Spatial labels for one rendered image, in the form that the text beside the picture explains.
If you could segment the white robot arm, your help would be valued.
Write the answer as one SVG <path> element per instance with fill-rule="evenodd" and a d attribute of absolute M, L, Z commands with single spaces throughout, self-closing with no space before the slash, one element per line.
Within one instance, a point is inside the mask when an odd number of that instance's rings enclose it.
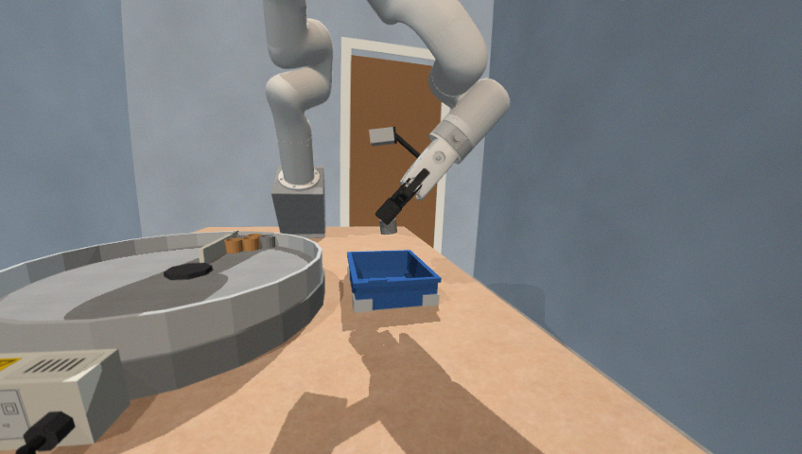
<path fill-rule="evenodd" d="M 480 79 L 488 62 L 486 44 L 458 0 L 367 0 L 386 25 L 403 23 L 425 43 L 435 62 L 428 76 L 432 94 L 452 110 L 432 131 L 462 160 L 507 113 L 510 98 L 493 79 Z M 279 183 L 304 191 L 318 184 L 312 129 L 305 111 L 330 96 L 333 45 L 327 28 L 306 19 L 306 0 L 263 0 L 267 45 L 272 62 L 283 69 L 266 84 L 282 171 Z M 397 144 L 421 154 L 395 127 L 369 130 L 372 146 Z M 315 174 L 314 174 L 315 172 Z"/>

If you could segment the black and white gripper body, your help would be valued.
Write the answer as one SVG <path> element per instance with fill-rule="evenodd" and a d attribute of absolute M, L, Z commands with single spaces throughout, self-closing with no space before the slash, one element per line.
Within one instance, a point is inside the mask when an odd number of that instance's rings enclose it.
<path fill-rule="evenodd" d="M 455 164 L 460 164 L 462 161 L 459 153 L 449 145 L 440 135 L 432 132 L 429 136 L 431 143 L 416 159 L 409 170 L 406 172 L 400 184 L 407 183 L 408 178 L 412 178 L 405 186 L 408 187 L 415 177 L 422 171 L 423 168 L 429 171 L 425 179 L 419 184 L 414 192 L 420 187 L 421 189 L 416 193 L 415 199 L 422 201 L 435 184 L 442 179 L 445 173 Z M 432 159 L 433 157 L 433 159 Z M 438 159 L 440 158 L 440 159 Z M 458 158 L 458 159 L 457 159 Z M 434 163 L 434 162 L 436 163 Z M 440 164 L 440 165 L 437 165 Z"/>

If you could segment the blue crate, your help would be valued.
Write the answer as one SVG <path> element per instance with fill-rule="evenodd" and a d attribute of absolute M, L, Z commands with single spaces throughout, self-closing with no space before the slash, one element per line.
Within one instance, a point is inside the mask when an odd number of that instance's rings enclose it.
<path fill-rule="evenodd" d="M 442 278 L 411 250 L 347 252 L 347 258 L 354 313 L 439 305 Z"/>

